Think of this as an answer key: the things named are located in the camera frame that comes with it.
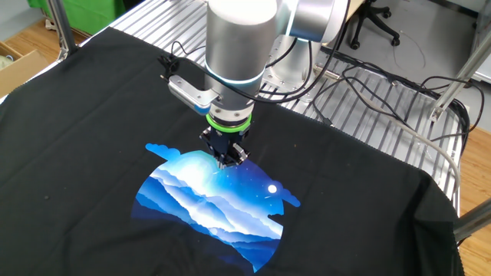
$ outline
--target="metal pole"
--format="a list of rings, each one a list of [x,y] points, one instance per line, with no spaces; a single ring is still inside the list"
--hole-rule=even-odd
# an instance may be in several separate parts
[[[63,61],[65,58],[68,58],[75,53],[78,47],[75,44],[74,36],[71,32],[63,1],[47,0],[47,3],[60,41],[60,55],[58,56],[58,60]]]
[[[453,228],[456,242],[470,237],[474,232],[491,223],[491,199],[468,211],[459,218]]]
[[[463,65],[462,69],[460,69],[456,78],[462,81],[468,81],[490,54],[491,32],[488,33],[479,47],[471,54],[469,60]],[[430,120],[436,122],[464,86],[465,84],[454,81],[434,104],[431,110]]]

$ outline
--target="wooden floor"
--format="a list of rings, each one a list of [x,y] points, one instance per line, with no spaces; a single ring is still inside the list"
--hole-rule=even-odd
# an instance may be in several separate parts
[[[74,32],[75,43],[80,44],[86,37]],[[56,61],[60,53],[58,35],[56,31],[48,31],[44,27],[44,20],[9,38],[5,42],[20,54],[28,54],[38,49],[49,63]]]
[[[77,43],[85,37],[75,34]],[[39,22],[10,38],[6,43],[27,54],[38,49],[50,61],[55,61],[58,52],[58,36],[47,31]],[[462,162],[461,215],[491,197],[491,133],[475,129],[467,143]],[[460,247],[467,276],[491,275],[491,225],[468,238]]]

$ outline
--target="gray cable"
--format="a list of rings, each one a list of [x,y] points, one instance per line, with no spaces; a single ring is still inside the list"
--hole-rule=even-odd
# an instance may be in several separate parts
[[[420,45],[414,40],[412,39],[408,34],[406,34],[405,32],[403,31],[399,31],[402,35],[405,35],[407,36],[407,38],[409,38],[412,42],[414,42],[414,44],[416,45],[416,47],[420,50],[420,53],[421,53],[421,56],[423,57],[423,67],[421,69],[424,69],[426,66],[427,66],[427,58],[425,57],[424,53],[423,53],[423,49],[421,49]],[[405,71],[404,68],[402,68],[398,63],[397,63],[397,58],[396,58],[396,47],[393,46],[392,47],[392,52],[394,53],[394,62],[395,64],[399,67],[399,69]]]
[[[375,105],[375,103],[371,100],[369,100],[367,97],[365,97],[363,94],[359,94],[360,97],[362,97],[369,105],[371,105],[374,109],[376,110],[379,110],[380,112],[384,112],[384,110],[382,110],[380,107],[378,107],[377,105]],[[450,166],[452,167],[452,170],[453,170],[453,173],[455,175],[455,187],[454,187],[454,191],[457,190],[459,187],[460,187],[460,181],[461,181],[461,177],[460,177],[460,170],[459,170],[459,167],[457,164],[455,164],[455,162],[453,161],[452,157],[450,155],[448,155],[448,153],[446,151],[444,151],[442,148],[440,148],[437,144],[435,144],[434,142],[431,142],[429,139],[427,139],[426,137],[424,136],[421,136],[419,133],[417,133],[416,131],[412,130],[411,128],[407,127],[406,125],[404,125],[401,121],[399,121],[398,119],[394,118],[394,117],[391,117],[391,116],[387,116],[387,118],[389,120],[391,120],[393,123],[397,124],[401,129],[407,131],[409,134],[411,134],[412,136],[414,136],[415,138],[419,139],[421,142],[427,144],[428,146],[434,148],[439,154],[441,154],[443,157],[445,157],[445,159],[447,160],[447,162],[450,164]]]

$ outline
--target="graphic print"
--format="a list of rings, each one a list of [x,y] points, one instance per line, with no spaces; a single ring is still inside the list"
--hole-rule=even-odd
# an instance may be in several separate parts
[[[283,215],[283,200],[300,202],[256,164],[219,169],[203,151],[181,155],[177,149],[147,144],[167,160],[145,180],[133,205],[134,218],[158,211],[194,230],[232,246],[257,272],[275,253],[283,226],[268,215]]]

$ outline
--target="robotic arm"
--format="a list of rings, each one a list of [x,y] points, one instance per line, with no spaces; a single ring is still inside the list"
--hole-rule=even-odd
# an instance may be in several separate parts
[[[197,90],[178,75],[169,77],[169,87],[185,104],[206,116],[209,127],[200,138],[220,168],[239,165],[248,158],[242,141],[249,134],[255,101],[216,79],[250,97],[257,96],[275,39],[285,35],[300,38],[303,44],[319,42],[318,52],[320,43],[331,41],[338,33],[347,3],[348,0],[208,1],[205,65],[214,78],[206,77],[205,91]],[[281,73],[281,67],[289,64],[275,66]]]

